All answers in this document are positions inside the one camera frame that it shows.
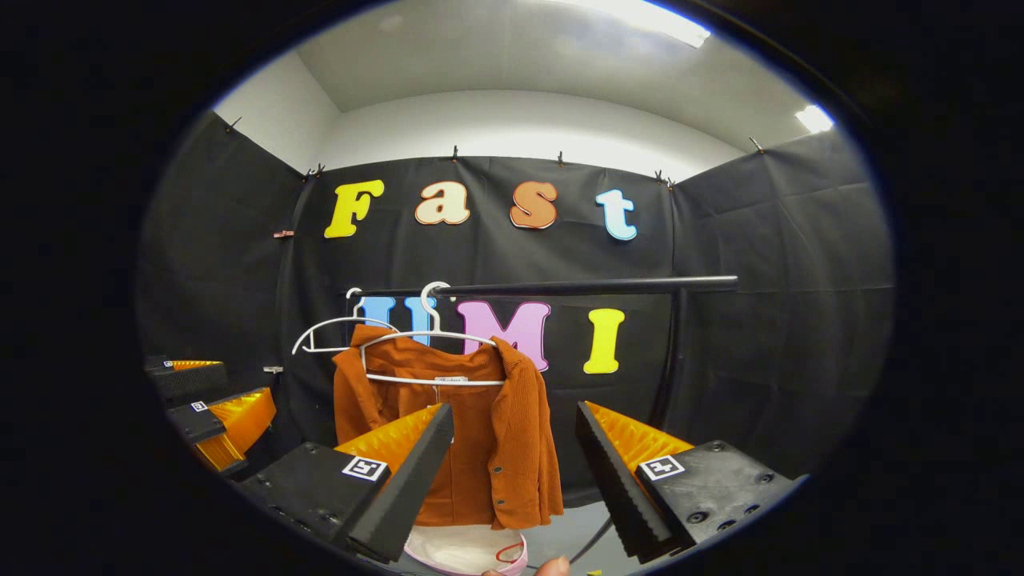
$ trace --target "black rod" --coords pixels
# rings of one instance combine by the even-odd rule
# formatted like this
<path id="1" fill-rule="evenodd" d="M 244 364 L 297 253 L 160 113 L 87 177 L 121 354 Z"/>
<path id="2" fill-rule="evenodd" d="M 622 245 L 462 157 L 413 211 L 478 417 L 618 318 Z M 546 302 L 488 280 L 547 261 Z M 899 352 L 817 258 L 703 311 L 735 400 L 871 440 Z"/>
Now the black rod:
<path id="1" fill-rule="evenodd" d="M 532 284 L 480 284 L 434 288 L 434 296 L 585 296 L 597 294 L 668 294 L 680 288 L 688 292 L 733 292 L 735 276 L 690 276 L 677 278 L 628 278 L 590 282 L 538 282 Z M 359 296 L 419 294 L 423 288 L 362 290 Z"/>

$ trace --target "finger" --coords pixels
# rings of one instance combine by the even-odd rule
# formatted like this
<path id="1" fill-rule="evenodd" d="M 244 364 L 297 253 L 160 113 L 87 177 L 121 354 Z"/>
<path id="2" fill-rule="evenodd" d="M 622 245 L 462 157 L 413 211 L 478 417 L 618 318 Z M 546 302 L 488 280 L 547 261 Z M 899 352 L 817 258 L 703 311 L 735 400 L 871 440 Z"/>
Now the finger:
<path id="1" fill-rule="evenodd" d="M 569 576 L 569 559 L 560 557 L 549 560 L 537 569 L 536 576 Z"/>

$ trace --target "white wall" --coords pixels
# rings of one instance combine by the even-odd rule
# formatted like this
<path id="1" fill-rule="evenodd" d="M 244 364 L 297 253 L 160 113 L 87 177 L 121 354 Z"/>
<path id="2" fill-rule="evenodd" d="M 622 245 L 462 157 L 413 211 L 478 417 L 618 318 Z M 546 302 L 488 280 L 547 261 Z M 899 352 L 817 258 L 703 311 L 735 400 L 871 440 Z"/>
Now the white wall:
<path id="1" fill-rule="evenodd" d="M 746 154 L 660 116 L 549 92 L 474 90 L 402 98 L 344 113 L 313 162 L 341 168 L 400 158 L 556 159 L 682 180 Z"/>
<path id="2" fill-rule="evenodd" d="M 296 170 L 316 168 L 318 151 L 338 107 L 290 51 L 246 79 L 213 111 Z"/>

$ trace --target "white hanger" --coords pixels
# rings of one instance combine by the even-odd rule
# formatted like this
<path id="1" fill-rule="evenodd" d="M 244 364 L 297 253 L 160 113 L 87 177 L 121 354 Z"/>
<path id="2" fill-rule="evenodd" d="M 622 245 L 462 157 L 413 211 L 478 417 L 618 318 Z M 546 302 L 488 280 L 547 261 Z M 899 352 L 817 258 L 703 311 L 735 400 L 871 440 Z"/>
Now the white hanger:
<path id="1" fill-rule="evenodd" d="M 495 342 L 486 339 L 479 338 L 477 336 L 470 336 L 469 334 L 460 334 L 459 332 L 442 332 L 441 327 L 441 316 L 437 314 L 435 310 L 427 305 L 427 294 L 430 293 L 435 287 L 443 286 L 445 288 L 450 287 L 449 284 L 444 282 L 431 282 L 427 284 L 423 291 L 420 292 L 420 304 L 423 305 L 423 310 L 427 311 L 434 319 L 433 328 L 430 330 L 414 330 L 412 332 L 397 332 L 395 334 L 386 334 L 380 338 L 370 340 L 369 342 L 359 346 L 359 356 L 362 358 L 362 370 L 367 369 L 367 346 L 371 344 L 376 344 L 377 342 L 383 342 L 384 340 L 391 340 L 394 338 L 402 338 L 406 336 L 443 336 L 449 338 L 460 338 L 463 340 L 475 340 L 483 344 L 490 344 L 497 346 Z M 505 380 L 470 380 L 467 382 L 452 382 L 447 380 L 420 380 L 417 378 L 396 378 L 394 376 L 378 376 L 376 374 L 367 374 L 367 378 L 371 380 L 384 380 L 388 382 L 408 382 L 412 384 L 429 384 L 433 386 L 500 386 L 505 384 Z"/>
<path id="2" fill-rule="evenodd" d="M 352 288 L 347 293 L 345 293 L 345 299 L 347 300 L 348 298 L 352 297 L 352 293 L 353 292 L 361 292 L 361 290 L 359 290 L 358 288 Z M 305 338 L 307 334 L 309 335 L 309 345 L 310 346 L 315 346 L 316 344 L 313 343 L 313 330 L 319 328 L 321 326 L 327 326 L 328 324 L 334 324 L 335 322 L 376 322 L 377 324 L 382 324 L 384 326 L 387 326 L 388 328 L 390 328 L 391 330 L 394 330 L 395 332 L 398 331 L 397 328 L 395 328 L 394 326 L 391 326 L 387 322 L 382 322 L 380 320 L 374 320 L 373 318 L 360 318 L 359 317 L 359 308 L 362 307 L 362 303 L 366 302 L 366 300 L 367 300 L 366 296 L 362 296 L 362 297 L 359 298 L 358 303 L 356 303 L 355 306 L 352 307 L 352 316 L 346 316 L 344 318 L 332 318 L 331 320 L 327 320 L 325 322 L 321 322 L 316 326 L 313 326 L 312 328 L 309 328 L 308 330 L 306 330 L 305 332 L 303 332 L 302 335 L 299 336 L 299 339 L 295 340 L 295 345 L 292 346 L 292 356 L 295 356 L 295 351 L 299 349 L 299 342 L 301 342 L 302 339 Z M 302 349 L 304 349 L 306 352 L 341 352 L 341 351 L 348 349 L 348 347 L 344 347 L 344 348 L 317 348 L 317 347 L 302 346 Z"/>

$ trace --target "hanger hook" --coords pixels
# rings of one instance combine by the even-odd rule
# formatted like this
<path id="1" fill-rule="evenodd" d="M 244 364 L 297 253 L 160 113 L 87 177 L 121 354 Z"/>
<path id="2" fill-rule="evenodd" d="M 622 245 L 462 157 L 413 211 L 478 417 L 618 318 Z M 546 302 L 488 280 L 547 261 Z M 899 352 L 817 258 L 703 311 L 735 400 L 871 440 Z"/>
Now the hanger hook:
<path id="1" fill-rule="evenodd" d="M 430 328 L 431 332 L 440 332 L 441 315 L 437 314 L 437 311 L 427 305 L 427 296 L 430 294 L 431 290 L 439 287 L 451 288 L 452 285 L 446 282 L 431 282 L 430 284 L 424 286 L 423 291 L 420 292 L 420 304 L 422 304 L 423 310 L 427 311 L 427 314 L 434 319 L 433 327 Z"/>
<path id="2" fill-rule="evenodd" d="M 358 292 L 362 292 L 362 289 L 361 288 L 351 288 L 351 289 L 349 289 L 348 292 L 345 292 L 345 299 L 347 300 L 347 299 L 351 298 L 353 293 L 358 293 Z M 359 297 L 359 301 L 354 306 L 352 306 L 352 316 L 359 316 L 359 308 L 362 307 L 362 304 L 366 301 L 367 301 L 367 297 L 366 296 L 360 296 Z"/>

